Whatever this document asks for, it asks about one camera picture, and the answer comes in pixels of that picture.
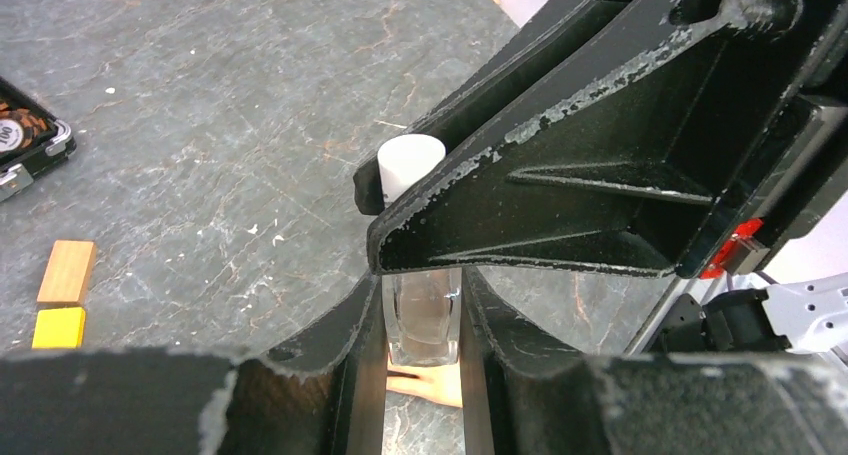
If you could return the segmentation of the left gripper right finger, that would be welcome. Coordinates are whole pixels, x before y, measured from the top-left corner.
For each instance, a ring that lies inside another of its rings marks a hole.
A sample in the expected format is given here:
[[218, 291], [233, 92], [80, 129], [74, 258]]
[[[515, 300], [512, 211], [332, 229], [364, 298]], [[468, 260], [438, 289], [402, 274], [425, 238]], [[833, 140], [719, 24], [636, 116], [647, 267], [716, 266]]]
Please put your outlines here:
[[469, 454], [843, 454], [847, 377], [775, 353], [597, 356], [463, 274]]

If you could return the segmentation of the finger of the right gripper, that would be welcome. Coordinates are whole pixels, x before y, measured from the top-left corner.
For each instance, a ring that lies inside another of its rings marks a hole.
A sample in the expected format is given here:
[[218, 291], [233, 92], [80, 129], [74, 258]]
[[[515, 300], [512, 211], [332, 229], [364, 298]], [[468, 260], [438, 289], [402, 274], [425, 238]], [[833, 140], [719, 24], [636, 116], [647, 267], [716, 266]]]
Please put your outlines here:
[[686, 278], [773, 255], [847, 189], [847, 0], [637, 0], [398, 201], [378, 274], [511, 265]]
[[476, 73], [406, 131], [451, 151], [637, 0], [549, 0]]

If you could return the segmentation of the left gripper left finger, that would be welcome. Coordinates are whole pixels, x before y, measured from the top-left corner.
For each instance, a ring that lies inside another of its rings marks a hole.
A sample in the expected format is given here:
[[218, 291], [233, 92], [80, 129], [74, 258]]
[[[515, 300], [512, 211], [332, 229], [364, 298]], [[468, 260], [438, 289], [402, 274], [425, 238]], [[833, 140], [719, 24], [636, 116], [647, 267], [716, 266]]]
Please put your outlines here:
[[1, 359], [5, 454], [377, 454], [381, 282], [265, 352], [34, 350]]

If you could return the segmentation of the clear nail polish bottle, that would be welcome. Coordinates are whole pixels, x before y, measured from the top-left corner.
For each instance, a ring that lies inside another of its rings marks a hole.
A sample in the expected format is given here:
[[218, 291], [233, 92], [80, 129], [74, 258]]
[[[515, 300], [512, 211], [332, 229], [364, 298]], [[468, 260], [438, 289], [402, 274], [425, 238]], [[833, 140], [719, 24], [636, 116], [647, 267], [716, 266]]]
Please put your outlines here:
[[392, 364], [438, 367], [458, 362], [462, 270], [386, 275], [382, 303]]

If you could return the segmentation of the white nail polish cap brush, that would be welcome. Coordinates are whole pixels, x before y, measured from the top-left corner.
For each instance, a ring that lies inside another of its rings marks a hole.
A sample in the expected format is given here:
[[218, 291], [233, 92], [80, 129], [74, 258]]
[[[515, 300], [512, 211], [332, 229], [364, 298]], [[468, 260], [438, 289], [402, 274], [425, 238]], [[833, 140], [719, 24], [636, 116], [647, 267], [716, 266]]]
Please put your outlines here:
[[384, 203], [395, 202], [445, 155], [443, 142], [425, 134], [399, 135], [383, 143], [377, 151], [377, 162]]

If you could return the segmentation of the mannequin hand with red nails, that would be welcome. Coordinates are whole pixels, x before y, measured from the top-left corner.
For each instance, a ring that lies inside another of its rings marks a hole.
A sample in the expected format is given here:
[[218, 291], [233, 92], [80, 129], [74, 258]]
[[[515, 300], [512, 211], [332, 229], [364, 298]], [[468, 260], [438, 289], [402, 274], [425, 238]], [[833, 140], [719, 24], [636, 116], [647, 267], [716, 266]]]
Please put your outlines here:
[[435, 404], [462, 408], [460, 365], [434, 367], [387, 365], [389, 391], [419, 397]]

